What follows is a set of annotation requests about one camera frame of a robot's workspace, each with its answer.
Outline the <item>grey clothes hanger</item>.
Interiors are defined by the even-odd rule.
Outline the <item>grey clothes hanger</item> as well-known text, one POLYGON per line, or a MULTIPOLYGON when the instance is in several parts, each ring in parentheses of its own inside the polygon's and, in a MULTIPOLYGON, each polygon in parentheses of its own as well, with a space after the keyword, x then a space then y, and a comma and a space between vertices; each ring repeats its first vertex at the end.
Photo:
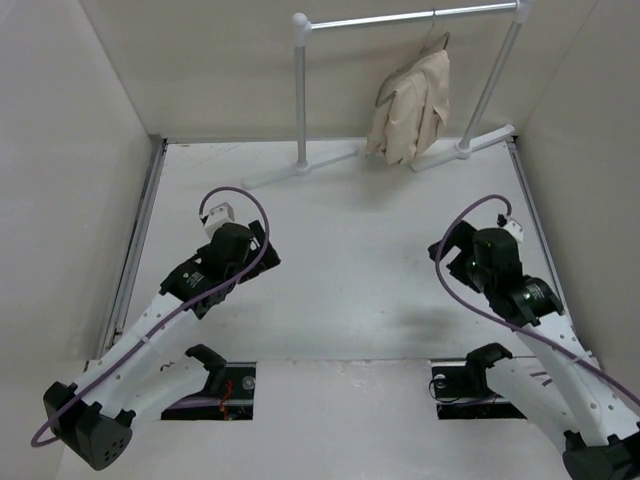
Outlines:
POLYGON ((427 97, 428 81, 421 80, 418 83, 419 78, 425 76, 425 65, 430 63, 430 58, 436 53, 447 49, 451 33, 445 31, 435 39, 430 38, 431 31, 435 28, 436 17, 433 17, 432 26, 427 33, 427 37, 418 53, 408 60, 404 65, 391 72, 381 83, 374 106, 376 109, 391 103, 398 96, 400 85, 408 84, 410 80, 413 80, 416 86, 420 86, 419 92, 424 98, 427 97))

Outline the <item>beige trousers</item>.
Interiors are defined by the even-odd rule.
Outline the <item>beige trousers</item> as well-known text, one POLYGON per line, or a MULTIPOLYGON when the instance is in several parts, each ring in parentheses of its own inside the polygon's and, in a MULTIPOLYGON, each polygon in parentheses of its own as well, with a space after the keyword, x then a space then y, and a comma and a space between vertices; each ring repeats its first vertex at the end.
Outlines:
POLYGON ((439 139, 450 115, 446 50, 423 55, 390 74, 375 100, 366 152, 387 164, 408 164, 439 139))

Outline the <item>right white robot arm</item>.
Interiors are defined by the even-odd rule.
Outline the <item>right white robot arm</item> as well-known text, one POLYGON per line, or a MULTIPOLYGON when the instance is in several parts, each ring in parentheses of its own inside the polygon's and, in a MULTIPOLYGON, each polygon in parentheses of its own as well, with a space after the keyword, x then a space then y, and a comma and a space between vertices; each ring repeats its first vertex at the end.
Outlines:
POLYGON ((570 478, 638 478, 638 414, 581 345, 551 287, 524 274, 516 238, 460 221, 428 252, 439 262, 452 249, 459 252, 447 266, 451 276, 485 297, 551 381, 536 381, 506 347, 491 343, 467 354, 466 388, 517 408, 554 444, 570 478))

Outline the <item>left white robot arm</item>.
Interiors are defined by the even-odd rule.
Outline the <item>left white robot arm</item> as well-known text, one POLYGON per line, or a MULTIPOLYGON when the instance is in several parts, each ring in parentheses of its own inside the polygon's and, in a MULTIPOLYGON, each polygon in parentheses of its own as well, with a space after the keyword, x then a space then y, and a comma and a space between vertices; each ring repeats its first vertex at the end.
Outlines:
POLYGON ((198 342, 201 320, 239 284, 281 262, 259 221, 225 220, 176 266, 150 305, 96 364, 71 384, 53 383, 43 403, 50 430, 89 467, 112 465, 139 425, 182 399, 221 393, 226 360, 198 342))

